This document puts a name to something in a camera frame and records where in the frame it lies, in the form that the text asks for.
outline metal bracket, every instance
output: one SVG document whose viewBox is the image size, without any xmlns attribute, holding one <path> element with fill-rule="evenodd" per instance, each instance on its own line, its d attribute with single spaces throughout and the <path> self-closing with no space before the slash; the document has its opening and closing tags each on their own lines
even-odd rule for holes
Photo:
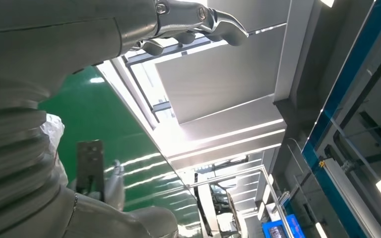
<svg viewBox="0 0 381 238">
<path fill-rule="evenodd" d="M 93 190 L 100 193 L 99 200 L 104 202 L 103 142 L 100 140 L 78 142 L 76 151 L 76 191 L 87 194 L 95 185 Z"/>
</svg>

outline metal beam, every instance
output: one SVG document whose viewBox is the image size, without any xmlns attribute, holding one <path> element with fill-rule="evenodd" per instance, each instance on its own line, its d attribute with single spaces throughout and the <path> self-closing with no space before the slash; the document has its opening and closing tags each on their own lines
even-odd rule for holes
<svg viewBox="0 0 381 238">
<path fill-rule="evenodd" d="M 170 108 L 172 108 L 172 105 L 170 104 L 169 101 L 167 101 L 167 102 L 163 102 L 163 103 L 159 103 L 159 104 L 154 105 L 151 112 L 154 114 L 156 112 L 164 111 L 164 110 L 167 110 Z"/>
<path fill-rule="evenodd" d="M 193 183 L 193 184 L 188 184 L 187 187 L 188 188 L 193 188 L 193 187 L 198 187 L 198 186 L 201 186 L 201 185 L 209 184 L 209 183 L 212 183 L 212 182 L 225 181 L 225 180 L 228 180 L 228 179 L 231 179 L 233 177 L 236 177 L 236 176 L 239 176 L 239 175 L 243 175 L 243 174 L 246 174 L 246 173 L 249 173 L 249 172 L 259 171 L 261 168 L 264 168 L 264 166 L 263 165 L 258 165 L 258 166 L 252 167 L 252 168 L 248 168 L 248 169 L 237 171 L 236 173 L 227 174 L 227 175 L 221 175 L 221 176 L 217 176 L 217 177 L 214 177 L 214 178 L 207 179 L 207 180 L 202 181 L 202 182 L 196 182 L 196 183 Z"/>
<path fill-rule="evenodd" d="M 163 56 L 172 55 L 175 53 L 180 53 L 183 51 L 187 51 L 187 50 L 190 50 L 190 49 L 193 49 L 196 47 L 200 47 L 200 46 L 204 46 L 204 45 L 208 45 L 208 44 L 211 44 L 211 41 L 208 38 L 200 37 L 200 38 L 195 39 L 189 45 L 175 44 L 172 46 L 165 47 L 163 52 L 158 56 L 152 56 L 148 53 L 143 53 L 143 54 L 140 54 L 137 56 L 133 56 L 133 57 L 127 59 L 125 64 L 127 66 L 131 66 L 134 64 L 138 64 L 138 63 L 144 63 L 144 62 L 149 61 L 149 60 L 157 59 L 157 58 L 160 58 Z"/>
</svg>

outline blue monitor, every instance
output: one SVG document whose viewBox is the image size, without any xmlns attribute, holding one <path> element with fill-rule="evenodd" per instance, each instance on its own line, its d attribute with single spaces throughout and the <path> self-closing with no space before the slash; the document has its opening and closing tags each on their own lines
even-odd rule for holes
<svg viewBox="0 0 381 238">
<path fill-rule="evenodd" d="M 306 238 L 294 214 L 288 215 L 286 219 L 294 238 Z M 265 238 L 288 238 L 281 220 L 263 223 L 262 229 Z"/>
</svg>

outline white plastic cover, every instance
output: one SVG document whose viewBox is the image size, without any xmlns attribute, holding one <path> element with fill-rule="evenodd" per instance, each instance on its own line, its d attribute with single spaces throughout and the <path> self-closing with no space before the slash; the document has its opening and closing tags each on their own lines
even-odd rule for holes
<svg viewBox="0 0 381 238">
<path fill-rule="evenodd" d="M 46 115 L 46 122 L 40 126 L 40 129 L 49 136 L 49 153 L 55 158 L 54 170 L 59 173 L 59 183 L 66 186 L 68 184 L 68 176 L 66 175 L 64 165 L 59 159 L 57 148 L 64 134 L 65 126 L 60 117 L 52 114 Z"/>
</svg>

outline bolt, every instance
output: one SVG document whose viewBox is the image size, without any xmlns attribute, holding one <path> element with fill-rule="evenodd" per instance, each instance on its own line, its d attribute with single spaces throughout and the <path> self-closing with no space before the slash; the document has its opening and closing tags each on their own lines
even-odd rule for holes
<svg viewBox="0 0 381 238">
<path fill-rule="evenodd" d="M 205 8 L 201 7 L 198 11 L 199 18 L 204 21 L 206 19 Z"/>
<path fill-rule="evenodd" d="M 164 3 L 159 3 L 155 6 L 158 14 L 164 14 L 167 12 L 167 7 Z"/>
</svg>

